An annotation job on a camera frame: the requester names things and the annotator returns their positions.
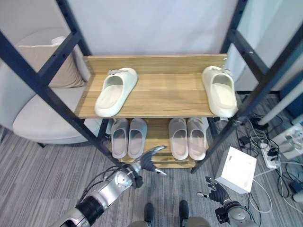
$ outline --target white wall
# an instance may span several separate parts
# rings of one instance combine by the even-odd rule
[[[0,0],[0,29],[13,43],[47,28],[63,27],[55,0]]]
[[[93,54],[217,53],[236,0],[69,0]],[[303,21],[302,0],[250,0],[239,25],[270,66]],[[36,31],[66,27],[55,0],[0,0],[0,29],[12,43]],[[303,57],[275,87],[302,69]],[[235,48],[227,66],[237,90],[257,81]]]
[[[249,1],[239,24],[239,31],[256,50],[264,63],[270,67],[300,24],[303,22],[301,0],[255,0]],[[280,90],[300,70],[303,55],[293,64],[273,90]],[[236,90],[253,90],[257,80],[232,46],[226,67],[233,72]]]
[[[93,54],[218,53],[236,0],[69,0]]]

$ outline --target wooden shelf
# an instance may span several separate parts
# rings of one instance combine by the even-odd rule
[[[166,145],[167,148],[156,154],[152,161],[159,168],[192,168],[196,161],[187,157],[184,160],[175,159],[170,150],[168,124],[169,118],[150,118],[145,119],[147,123],[147,137],[145,140],[144,151],[147,151],[155,146]],[[122,162],[131,163],[134,159],[126,155],[120,159]]]
[[[85,57],[91,78],[78,103],[80,118],[97,118],[94,105],[110,69],[134,68],[138,82],[112,118],[214,117],[209,110],[201,72],[221,66],[226,54]]]

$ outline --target white slide sandal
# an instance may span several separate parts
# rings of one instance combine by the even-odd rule
[[[187,121],[188,153],[193,160],[202,160],[206,155],[206,124],[202,119],[193,117]]]
[[[183,160],[188,157],[186,122],[183,118],[173,118],[169,122],[169,140],[175,159]]]
[[[141,118],[134,118],[129,127],[128,156],[138,158],[143,154],[147,124]]]
[[[95,103],[95,112],[100,117],[116,115],[138,81],[132,68],[110,70],[104,80],[102,91]]]
[[[118,119],[112,126],[112,156],[123,158],[127,154],[129,123],[125,118]]]
[[[210,110],[219,117],[232,117],[238,111],[232,74],[216,66],[202,72]]]

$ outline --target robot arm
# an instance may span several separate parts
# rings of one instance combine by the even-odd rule
[[[210,193],[198,192],[197,196],[209,198],[221,203],[223,207],[215,210],[218,221],[222,224],[228,222],[232,227],[257,227],[248,209],[243,207],[238,201],[232,201],[227,191],[211,177],[206,177],[206,181],[211,187]]]
[[[121,170],[114,172],[100,188],[89,194],[52,227],[91,227],[122,192],[131,186],[134,188],[142,186],[142,177],[139,175],[142,169],[166,175],[151,161],[152,156],[164,148],[166,146],[154,147],[133,163],[123,165]]]

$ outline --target floor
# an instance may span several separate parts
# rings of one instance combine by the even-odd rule
[[[256,108],[256,113],[265,114],[278,102],[276,95],[269,95]],[[287,112],[280,115],[284,123],[270,132],[270,137],[289,127]],[[279,124],[274,119],[269,127]],[[225,122],[218,122],[221,129]],[[241,130],[250,126],[241,126]],[[144,185],[130,189],[103,214],[94,226],[125,227],[132,221],[143,218],[145,203],[155,207],[155,227],[178,227],[178,204],[187,200],[192,216],[206,218],[213,227],[228,226],[219,224],[214,210],[219,203],[200,199],[197,192],[209,192],[205,176],[215,176],[222,152],[229,146],[238,146],[236,133],[218,148],[215,154],[194,175],[190,169],[165,169],[167,177],[150,172],[142,172]],[[257,157],[256,174],[267,170],[263,157]],[[47,145],[36,143],[8,132],[0,145],[0,225],[10,227],[44,227],[54,223],[68,209],[72,208],[90,179],[111,163],[88,144]],[[303,215],[287,206],[277,191],[278,174],[274,171],[258,178],[258,182],[268,191],[272,201],[272,211],[262,214],[264,227],[303,226]],[[232,190],[232,199],[242,205],[248,204],[247,195],[239,195]],[[253,185],[252,193],[261,210],[268,210],[269,201],[258,186]],[[287,200],[299,208],[291,198]],[[250,206],[257,222],[258,213]]]

